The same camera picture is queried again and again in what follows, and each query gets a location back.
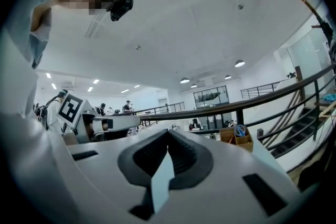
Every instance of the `white ceiling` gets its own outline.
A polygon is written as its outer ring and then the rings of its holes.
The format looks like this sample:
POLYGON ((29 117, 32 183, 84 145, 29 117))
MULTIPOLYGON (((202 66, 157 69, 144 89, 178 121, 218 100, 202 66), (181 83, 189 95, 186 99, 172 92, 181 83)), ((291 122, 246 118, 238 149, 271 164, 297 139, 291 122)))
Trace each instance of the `white ceiling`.
POLYGON ((119 95, 126 96, 127 94, 137 92, 144 89, 143 86, 134 88, 136 84, 123 84, 110 81, 99 80, 97 84, 93 84, 93 79, 79 78, 74 76, 68 76, 64 74, 51 74, 51 79, 47 78, 46 73, 39 72, 38 87, 44 91, 56 91, 51 86, 52 83, 55 84, 57 91, 61 89, 66 89, 68 91, 75 92, 77 94, 90 94, 98 96, 110 96, 119 95), (88 92, 89 87, 93 87, 91 92, 88 92), (129 89, 128 92, 122 94, 121 92, 129 89))
POLYGON ((57 7, 39 68, 186 90, 205 77, 216 77, 217 83, 226 74, 239 77, 309 16, 299 0, 134 0, 133 10, 119 22, 105 11, 89 16, 57 7), (235 68, 237 59, 246 65, 235 68), (182 77, 191 82, 180 84, 182 77))

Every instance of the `black camera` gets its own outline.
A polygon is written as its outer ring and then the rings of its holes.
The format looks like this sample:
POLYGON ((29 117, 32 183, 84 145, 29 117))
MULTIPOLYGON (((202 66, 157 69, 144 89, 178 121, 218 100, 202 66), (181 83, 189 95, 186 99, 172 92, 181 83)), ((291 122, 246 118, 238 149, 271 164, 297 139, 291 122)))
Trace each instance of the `black camera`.
POLYGON ((111 20, 114 22, 119 20, 122 16, 125 15, 133 7, 133 0, 117 0, 110 7, 106 9, 107 12, 110 12, 111 20))

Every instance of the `black railing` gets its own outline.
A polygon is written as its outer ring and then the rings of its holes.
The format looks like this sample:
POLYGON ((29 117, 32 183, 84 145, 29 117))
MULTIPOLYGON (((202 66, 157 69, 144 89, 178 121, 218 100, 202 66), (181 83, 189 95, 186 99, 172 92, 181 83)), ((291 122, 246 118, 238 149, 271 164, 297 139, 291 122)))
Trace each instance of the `black railing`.
MULTIPOLYGON (((310 116, 313 112, 315 112, 314 114, 314 120, 307 126, 305 126, 304 128, 298 130, 295 134, 293 134, 290 139, 300 135, 303 131, 305 131, 306 129, 308 129, 310 126, 314 125, 314 131, 311 132, 308 136, 306 136, 303 140, 301 140, 299 143, 297 143, 295 146, 283 151, 281 154, 278 154, 277 157, 283 156, 286 153, 292 151, 294 148, 298 147, 299 145, 301 145, 303 142, 305 142, 307 139, 309 139, 310 137, 313 136, 313 139, 316 139, 316 135, 317 135, 317 130, 318 130, 318 121, 319 121, 319 113, 320 113, 320 109, 319 109, 319 98, 320 98, 320 92, 322 90, 324 90, 331 82, 335 81, 336 76, 333 76, 333 78, 328 81, 321 89, 319 89, 318 87, 318 79, 321 78, 322 76, 324 76, 326 73, 328 73, 329 71, 331 71, 333 69, 334 66, 329 66, 323 70, 321 70, 320 72, 304 79, 301 80, 295 84, 292 84, 290 86, 287 86, 285 88, 279 89, 277 91, 271 92, 269 94, 265 94, 265 95, 261 95, 246 101, 240 101, 240 102, 235 102, 235 103, 230 103, 230 104, 224 104, 224 105, 218 105, 218 106, 214 106, 211 108, 203 108, 203 109, 197 109, 197 110, 191 110, 191 111, 181 111, 181 112, 176 112, 176 113, 169 113, 169 114, 150 114, 150 115, 141 115, 140 118, 142 121, 164 121, 164 120, 179 120, 179 119, 190 119, 190 118, 198 118, 198 117, 203 117, 203 116, 216 116, 216 115, 222 115, 225 113, 229 113, 229 112, 236 112, 236 116, 237 116, 237 124, 244 124, 244 114, 243 114, 243 110, 247 109, 247 108, 251 108, 257 105, 261 105, 267 102, 271 102, 273 100, 277 100, 281 97, 284 97, 286 95, 289 95, 291 93, 294 93, 296 91, 301 92, 301 90, 311 84, 314 83, 315 86, 315 93, 307 98, 305 98, 304 100, 301 100, 299 103, 293 105, 292 107, 289 107, 288 109, 279 112, 277 114, 274 114, 272 116, 269 116, 267 118, 255 121, 255 122, 251 122, 251 123, 247 123, 245 124, 247 127, 250 126, 254 126, 260 123, 264 123, 270 120, 273 120, 275 118, 278 118, 282 115, 285 115, 286 113, 295 110, 296 108, 300 107, 301 105, 304 105, 305 103, 307 103, 309 100, 311 100, 312 98, 316 99, 316 106, 311 109, 308 113, 304 114, 302 117, 300 117, 299 119, 297 119, 296 121, 288 124, 287 126, 284 126, 276 131, 273 131, 271 133, 265 134, 263 136, 259 136, 257 137, 260 141, 272 137, 290 127, 293 127, 296 123, 298 123, 300 120, 310 116)), ((209 134, 209 133, 217 133, 219 132, 219 129, 213 129, 213 130, 203 130, 203 131, 195 131, 193 133, 197 133, 197 134, 209 134)), ((288 141, 288 139, 284 139, 281 142, 277 143, 276 145, 272 145, 269 146, 268 149, 269 150, 274 150, 278 147, 280 147, 281 145, 283 145, 284 143, 286 143, 288 141)))
MULTIPOLYGON (((143 116, 148 116, 148 115, 162 115, 162 114, 167 114, 167 113, 176 113, 176 112, 181 112, 184 111, 184 102, 181 103, 176 103, 176 104, 167 104, 163 106, 157 106, 156 108, 150 108, 150 109, 143 109, 143 110, 137 110, 137 111, 132 111, 132 112, 127 112, 127 113, 121 113, 121 114, 114 114, 113 116, 140 116, 141 118, 143 116)), ((153 125, 154 123, 157 124, 157 120, 151 121, 151 120, 144 120, 141 119, 141 125, 143 127, 149 127, 153 125)))
POLYGON ((264 95, 264 94, 268 94, 270 92, 274 92, 276 87, 282 81, 283 80, 273 82, 273 83, 270 83, 270 84, 265 84, 265 85, 261 85, 261 86, 257 86, 257 87, 252 87, 252 88, 240 90, 240 93, 242 94, 241 97, 243 99, 250 99, 250 98, 258 97, 258 96, 261 96, 261 95, 264 95))

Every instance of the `white sleeve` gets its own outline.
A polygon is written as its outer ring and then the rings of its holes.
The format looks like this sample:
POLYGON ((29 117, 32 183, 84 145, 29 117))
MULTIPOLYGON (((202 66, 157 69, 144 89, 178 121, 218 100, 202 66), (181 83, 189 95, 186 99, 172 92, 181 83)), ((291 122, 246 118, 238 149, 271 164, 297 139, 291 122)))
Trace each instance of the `white sleeve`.
POLYGON ((53 101, 50 106, 48 107, 48 114, 47 114, 47 124, 51 131, 58 132, 62 134, 62 128, 64 122, 57 117, 57 112, 61 104, 57 101, 53 101))

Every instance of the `white wall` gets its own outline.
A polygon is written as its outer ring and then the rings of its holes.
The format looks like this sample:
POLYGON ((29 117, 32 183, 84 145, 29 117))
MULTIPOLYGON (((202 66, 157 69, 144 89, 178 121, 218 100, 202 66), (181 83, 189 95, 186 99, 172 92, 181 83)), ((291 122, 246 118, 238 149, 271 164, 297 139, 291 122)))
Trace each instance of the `white wall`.
POLYGON ((121 96, 96 96, 93 94, 79 94, 79 96, 87 99, 92 106, 100 106, 101 103, 104 103, 106 109, 112 107, 113 110, 119 109, 120 112, 122 112, 122 106, 126 104, 127 100, 121 96))
POLYGON ((263 57, 241 77, 242 88, 247 89, 286 79, 285 71, 273 54, 263 57))
POLYGON ((283 71, 285 74, 295 72, 294 63, 292 62, 291 56, 291 48, 279 48, 277 51, 274 52, 274 56, 277 62, 282 66, 283 71))
MULTIPOLYGON (((296 83, 296 78, 292 78, 292 79, 288 79, 285 80, 283 82, 281 82, 279 84, 279 86, 277 87, 277 90, 285 88, 289 85, 292 85, 296 83)), ((249 109, 244 109, 243 113, 244 113, 244 123, 251 123, 251 122, 255 122, 261 119, 265 119, 269 116, 275 115, 279 112, 282 112, 283 110, 285 110, 290 102, 290 100, 292 99, 294 93, 291 93, 289 95, 286 95, 284 97, 281 97, 277 100, 265 103, 265 104, 261 104, 258 106, 254 106, 252 108, 249 109)), ((297 119, 297 117, 299 116, 301 110, 302 110, 303 106, 297 108, 296 113, 293 115, 292 120, 291 121, 295 121, 295 119, 297 119)), ((257 130, 259 128, 263 129, 264 134, 267 134, 269 132, 269 130, 276 124, 276 122, 279 120, 280 117, 275 118, 273 120, 258 124, 258 125, 254 125, 249 127, 249 131, 251 133, 252 136, 256 137, 257 136, 257 130)))
MULTIPOLYGON (((51 98, 58 94, 59 90, 50 91, 38 88, 37 94, 35 95, 34 103, 39 103, 40 105, 46 104, 51 98)), ((92 106, 100 106, 101 103, 106 104, 106 108, 112 107, 113 110, 119 109, 122 111, 122 106, 126 104, 126 97, 118 95, 110 96, 97 96, 94 94, 78 94, 74 92, 74 95, 77 95, 81 98, 87 99, 92 106)))
MULTIPOLYGON (((317 12, 324 20, 328 21, 325 17, 329 10, 324 2, 318 6, 317 12)), ((275 55, 278 54, 281 57, 281 63, 283 68, 287 69, 287 73, 288 70, 292 68, 290 65, 290 61, 292 61, 292 65, 300 66, 304 79, 329 65, 327 60, 328 54, 323 47, 323 43, 327 41, 327 39, 321 29, 312 29, 312 25, 318 25, 314 15, 311 15, 300 29, 275 52, 275 55)), ((332 76, 332 72, 329 72, 320 78, 318 80, 319 87, 324 86, 332 76)), ((333 84, 330 84, 326 90, 332 87, 333 84)), ((314 91, 313 84, 305 87, 306 95, 313 94, 314 91)))
POLYGON ((195 99, 194 99, 194 92, 205 91, 208 89, 226 86, 227 94, 229 96, 229 102, 234 103, 242 100, 242 95, 240 90, 242 89, 240 79, 233 79, 228 80, 222 83, 213 84, 211 86, 196 88, 193 90, 185 91, 180 93, 180 102, 184 102, 184 106, 186 110, 193 110, 196 109, 195 99))
POLYGON ((165 89, 157 90, 157 99, 162 100, 162 99, 167 99, 168 101, 168 91, 165 89))
POLYGON ((147 87, 138 92, 128 94, 127 100, 133 103, 135 110, 155 108, 159 106, 157 92, 158 88, 147 87))
POLYGON ((168 104, 177 104, 183 102, 180 92, 175 90, 168 90, 168 104))

